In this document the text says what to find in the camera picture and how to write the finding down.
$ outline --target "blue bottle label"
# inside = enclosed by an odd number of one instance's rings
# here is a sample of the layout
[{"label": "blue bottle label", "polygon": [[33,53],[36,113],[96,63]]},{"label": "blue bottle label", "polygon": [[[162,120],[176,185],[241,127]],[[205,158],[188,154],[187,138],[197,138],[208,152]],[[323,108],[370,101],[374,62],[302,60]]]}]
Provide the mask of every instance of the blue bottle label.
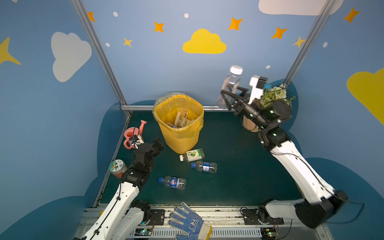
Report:
[{"label": "blue bottle label", "polygon": [[203,162],[203,171],[209,172],[209,162]]},{"label": "blue bottle label", "polygon": [[172,178],[169,180],[169,187],[170,187],[170,188],[177,188],[178,183],[179,183],[179,178],[172,177]]}]

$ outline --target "glove cuff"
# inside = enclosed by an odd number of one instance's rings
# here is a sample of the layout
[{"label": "glove cuff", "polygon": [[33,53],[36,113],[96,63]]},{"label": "glove cuff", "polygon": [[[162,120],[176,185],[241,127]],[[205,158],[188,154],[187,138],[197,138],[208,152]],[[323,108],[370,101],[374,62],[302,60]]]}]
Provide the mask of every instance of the glove cuff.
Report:
[{"label": "glove cuff", "polygon": [[199,233],[199,240],[208,240],[211,234],[212,234],[212,227],[203,223]]}]

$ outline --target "container lid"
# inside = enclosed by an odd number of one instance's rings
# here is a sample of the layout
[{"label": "container lid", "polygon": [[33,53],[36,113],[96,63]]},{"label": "container lid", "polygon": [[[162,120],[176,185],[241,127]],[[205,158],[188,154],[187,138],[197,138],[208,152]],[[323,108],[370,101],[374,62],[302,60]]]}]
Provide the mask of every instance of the container lid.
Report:
[{"label": "container lid", "polygon": [[111,164],[109,165],[109,171],[111,173],[118,173],[122,170],[124,166],[124,162],[120,159],[116,159],[115,161],[111,162]]},{"label": "container lid", "polygon": [[237,65],[233,65],[229,71],[233,74],[241,75],[243,73],[243,68]]}]

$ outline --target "glove finger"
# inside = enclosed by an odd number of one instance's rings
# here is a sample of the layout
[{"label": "glove finger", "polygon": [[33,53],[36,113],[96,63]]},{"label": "glove finger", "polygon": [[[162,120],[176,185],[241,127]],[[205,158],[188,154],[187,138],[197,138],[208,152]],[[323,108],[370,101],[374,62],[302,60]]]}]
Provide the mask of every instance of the glove finger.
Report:
[{"label": "glove finger", "polygon": [[189,234],[188,233],[179,233],[176,234],[176,240],[187,240]]},{"label": "glove finger", "polygon": [[181,209],[179,207],[174,208],[175,212],[182,215],[183,217],[186,217],[188,215],[188,212],[186,212],[184,209]]},{"label": "glove finger", "polygon": [[178,228],[178,229],[180,229],[180,230],[182,230],[182,227],[183,227],[182,224],[180,224],[180,223],[178,223],[178,222],[176,222],[176,221],[174,221],[174,220],[169,220],[169,221],[168,221],[168,225],[171,226],[171,227]]},{"label": "glove finger", "polygon": [[194,212],[185,202],[182,202],[181,206],[189,213]]},{"label": "glove finger", "polygon": [[179,214],[177,214],[177,213],[175,213],[175,212],[171,212],[171,213],[169,214],[169,217],[170,217],[170,218],[173,218],[173,219],[176,219],[176,220],[179,221],[179,222],[183,222],[183,220],[186,219],[186,217],[180,216]]}]

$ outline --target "yellow cloud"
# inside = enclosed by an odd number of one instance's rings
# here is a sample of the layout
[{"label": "yellow cloud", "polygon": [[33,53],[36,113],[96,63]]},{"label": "yellow cloud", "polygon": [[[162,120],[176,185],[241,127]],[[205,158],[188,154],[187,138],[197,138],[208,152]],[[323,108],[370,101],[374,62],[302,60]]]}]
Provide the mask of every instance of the yellow cloud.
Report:
[{"label": "yellow cloud", "polygon": [[369,72],[353,74],[347,81],[347,88],[359,102],[384,124],[382,96],[381,90],[379,90],[384,89],[384,68],[375,74]]},{"label": "yellow cloud", "polygon": [[186,53],[223,53],[227,46],[221,42],[220,36],[216,33],[210,33],[206,29],[199,29],[193,33],[191,40],[183,45],[183,51]]}]

